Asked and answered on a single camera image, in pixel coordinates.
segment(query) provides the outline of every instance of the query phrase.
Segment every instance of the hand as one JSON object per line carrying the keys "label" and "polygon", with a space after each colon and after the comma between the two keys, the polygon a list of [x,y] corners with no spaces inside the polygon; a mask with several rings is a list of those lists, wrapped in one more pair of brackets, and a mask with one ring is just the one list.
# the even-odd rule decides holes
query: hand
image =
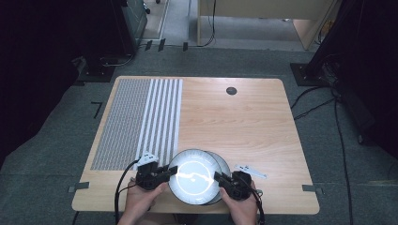
{"label": "hand", "polygon": [[[129,182],[129,187],[135,185],[134,181]],[[144,190],[138,186],[130,187],[126,197],[126,207],[119,225],[133,225],[146,213],[149,207],[155,205],[155,199],[167,188],[166,183],[161,183],[154,190]]]}
{"label": "hand", "polygon": [[[254,181],[252,181],[252,188],[255,189]],[[249,199],[244,201],[236,201],[231,199],[223,187],[220,187],[222,199],[229,207],[232,220],[237,225],[254,225],[257,218],[257,203],[254,196],[251,194]]]}

